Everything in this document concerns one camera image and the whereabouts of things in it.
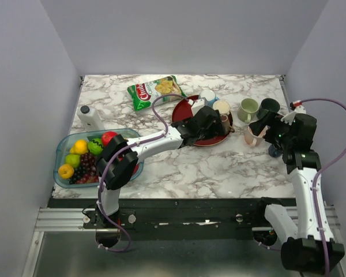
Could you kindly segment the light green mug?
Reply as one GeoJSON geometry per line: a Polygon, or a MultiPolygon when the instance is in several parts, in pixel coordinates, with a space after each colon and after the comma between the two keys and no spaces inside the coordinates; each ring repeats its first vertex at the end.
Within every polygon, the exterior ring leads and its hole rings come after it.
{"type": "Polygon", "coordinates": [[[251,98],[243,99],[237,112],[238,118],[244,123],[250,123],[258,112],[259,104],[251,98]]]}

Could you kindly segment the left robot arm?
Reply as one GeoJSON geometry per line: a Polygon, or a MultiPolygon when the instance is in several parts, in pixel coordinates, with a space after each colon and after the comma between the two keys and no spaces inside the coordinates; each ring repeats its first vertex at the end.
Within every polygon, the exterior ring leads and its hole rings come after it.
{"type": "Polygon", "coordinates": [[[131,180],[137,164],[159,153],[191,146],[224,133],[220,113],[204,106],[194,116],[173,122],[160,132],[130,139],[120,134],[113,137],[95,161],[100,177],[97,222],[104,228],[115,224],[120,189],[131,180]]]}

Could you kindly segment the dark blue glazed mug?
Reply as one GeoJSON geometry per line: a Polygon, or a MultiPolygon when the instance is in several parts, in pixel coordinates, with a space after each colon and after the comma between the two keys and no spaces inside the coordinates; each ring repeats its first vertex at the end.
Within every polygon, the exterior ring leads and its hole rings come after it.
{"type": "Polygon", "coordinates": [[[268,155],[273,158],[279,158],[283,152],[277,149],[273,144],[271,144],[268,148],[268,155]]]}

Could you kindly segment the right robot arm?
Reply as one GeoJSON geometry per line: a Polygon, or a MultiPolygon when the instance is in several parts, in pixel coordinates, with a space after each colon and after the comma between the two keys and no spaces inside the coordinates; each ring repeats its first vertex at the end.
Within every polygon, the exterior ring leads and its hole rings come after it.
{"type": "Polygon", "coordinates": [[[282,152],[287,175],[294,187],[298,221],[284,206],[266,200],[254,211],[260,226],[270,224],[281,241],[281,262],[285,269],[328,276],[345,255],[335,241],[326,216],[321,192],[321,162],[311,149],[317,120],[305,113],[286,116],[269,111],[249,124],[254,135],[265,132],[264,140],[282,152]]]}

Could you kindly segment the brown striped stoneware mug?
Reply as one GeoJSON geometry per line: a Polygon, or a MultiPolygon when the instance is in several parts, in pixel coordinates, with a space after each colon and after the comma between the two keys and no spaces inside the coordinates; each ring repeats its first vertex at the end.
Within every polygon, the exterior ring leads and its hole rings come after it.
{"type": "Polygon", "coordinates": [[[228,115],[221,114],[220,119],[221,119],[221,123],[222,123],[223,129],[224,129],[224,133],[223,133],[224,136],[235,132],[235,129],[230,124],[230,119],[229,119],[228,115]]]}

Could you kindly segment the dark teal mug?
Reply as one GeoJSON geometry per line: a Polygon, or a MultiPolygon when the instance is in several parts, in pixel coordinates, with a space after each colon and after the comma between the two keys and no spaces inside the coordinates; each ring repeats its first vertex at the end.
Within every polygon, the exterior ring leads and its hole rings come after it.
{"type": "Polygon", "coordinates": [[[257,118],[258,119],[263,118],[267,114],[268,111],[278,113],[280,111],[280,103],[277,100],[272,98],[266,98],[262,100],[257,112],[257,118]]]}

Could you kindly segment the pink mug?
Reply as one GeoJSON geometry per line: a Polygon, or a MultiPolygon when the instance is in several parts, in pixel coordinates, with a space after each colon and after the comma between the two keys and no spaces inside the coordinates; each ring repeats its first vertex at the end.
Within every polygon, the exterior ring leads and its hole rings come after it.
{"type": "Polygon", "coordinates": [[[264,141],[264,136],[266,135],[266,131],[268,130],[268,127],[264,127],[262,132],[256,136],[251,131],[250,125],[247,126],[247,129],[244,133],[244,140],[247,145],[251,147],[257,147],[264,141]]]}

